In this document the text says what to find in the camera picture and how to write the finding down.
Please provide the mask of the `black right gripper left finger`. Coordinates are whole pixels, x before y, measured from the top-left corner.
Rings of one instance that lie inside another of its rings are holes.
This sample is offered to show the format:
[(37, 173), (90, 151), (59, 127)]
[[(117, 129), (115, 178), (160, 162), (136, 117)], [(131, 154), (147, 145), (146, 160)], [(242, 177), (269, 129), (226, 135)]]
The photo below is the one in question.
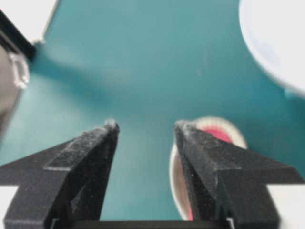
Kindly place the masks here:
[(100, 218), (119, 126), (101, 127), (0, 167), (3, 229), (69, 229)]

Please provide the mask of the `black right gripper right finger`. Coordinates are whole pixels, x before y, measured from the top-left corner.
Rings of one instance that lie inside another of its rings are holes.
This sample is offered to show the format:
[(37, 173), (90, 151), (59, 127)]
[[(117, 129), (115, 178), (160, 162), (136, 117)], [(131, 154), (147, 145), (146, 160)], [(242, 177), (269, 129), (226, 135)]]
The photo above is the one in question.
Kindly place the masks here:
[(302, 229), (305, 181), (296, 168), (215, 138), (190, 121), (174, 126), (193, 218), (233, 229)]

